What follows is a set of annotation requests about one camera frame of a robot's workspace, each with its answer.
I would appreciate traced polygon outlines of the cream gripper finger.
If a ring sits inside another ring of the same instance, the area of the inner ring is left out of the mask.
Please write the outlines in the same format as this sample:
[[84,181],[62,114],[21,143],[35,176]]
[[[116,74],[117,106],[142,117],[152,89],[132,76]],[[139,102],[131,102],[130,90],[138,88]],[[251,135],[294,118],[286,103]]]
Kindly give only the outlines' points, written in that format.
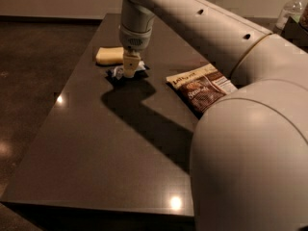
[[125,49],[123,52],[123,76],[133,78],[140,61],[141,54],[138,51]]

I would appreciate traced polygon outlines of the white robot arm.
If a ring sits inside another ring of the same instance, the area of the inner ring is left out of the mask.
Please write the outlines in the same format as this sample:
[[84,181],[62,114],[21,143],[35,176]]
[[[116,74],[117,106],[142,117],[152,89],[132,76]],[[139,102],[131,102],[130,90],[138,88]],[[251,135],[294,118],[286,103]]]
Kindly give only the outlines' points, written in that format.
[[167,26],[238,90],[198,121],[190,176],[197,231],[307,231],[307,54],[205,0],[123,0],[121,41]]

